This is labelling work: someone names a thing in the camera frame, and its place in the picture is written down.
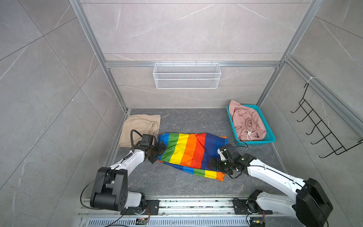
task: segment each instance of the white wire mesh basket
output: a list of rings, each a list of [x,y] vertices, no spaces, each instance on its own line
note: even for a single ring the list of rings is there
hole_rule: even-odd
[[[153,75],[157,89],[217,88],[221,69],[217,63],[158,63]]]

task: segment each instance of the yellow stripe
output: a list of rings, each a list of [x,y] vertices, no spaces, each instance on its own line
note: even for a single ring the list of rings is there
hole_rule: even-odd
[[[206,170],[204,176],[208,177],[208,178],[216,179],[217,178],[217,172],[216,171],[211,171],[211,170]]]
[[[176,143],[175,151],[171,156],[170,163],[180,165],[184,155],[185,147],[187,146],[188,137],[189,134],[179,134],[179,139]]]

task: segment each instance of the rainbow striped fabric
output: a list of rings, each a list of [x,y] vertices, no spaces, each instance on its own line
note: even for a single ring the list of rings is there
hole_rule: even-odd
[[[159,136],[168,149],[159,156],[159,161],[194,175],[223,181],[225,174],[211,171],[207,165],[211,158],[220,158],[217,150],[228,143],[226,137],[209,133],[166,133]]]

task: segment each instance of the side wall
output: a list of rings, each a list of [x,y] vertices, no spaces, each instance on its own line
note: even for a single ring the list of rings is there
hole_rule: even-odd
[[[122,110],[67,0],[0,2],[0,226],[70,226]]]
[[[107,61],[279,61],[309,2],[82,0],[82,6]],[[152,68],[112,69],[129,108],[255,104],[273,69],[221,71],[217,89],[156,89]]]
[[[306,69],[319,78],[335,95],[353,111],[363,117],[363,14],[362,1],[326,0],[299,42],[293,56]],[[329,217],[330,226],[363,226],[363,144],[342,153],[332,154],[327,142],[306,114],[298,108],[304,93],[305,81],[286,66],[273,86],[270,96],[262,105],[266,118],[277,141],[274,143],[288,173],[312,177],[320,181],[333,202],[334,211]],[[324,123],[349,148],[361,140],[333,109],[310,87],[306,100]],[[324,135],[327,129],[319,125]],[[327,137],[334,149],[339,144],[334,137]]]

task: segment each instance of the green stripe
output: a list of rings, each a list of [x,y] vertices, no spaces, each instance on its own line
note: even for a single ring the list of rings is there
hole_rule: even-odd
[[[194,169],[194,175],[204,177],[205,176],[205,170]]]
[[[178,139],[179,139],[179,133],[170,133],[168,149],[164,152],[163,156],[161,157],[161,161],[170,162],[171,156],[174,154]]]

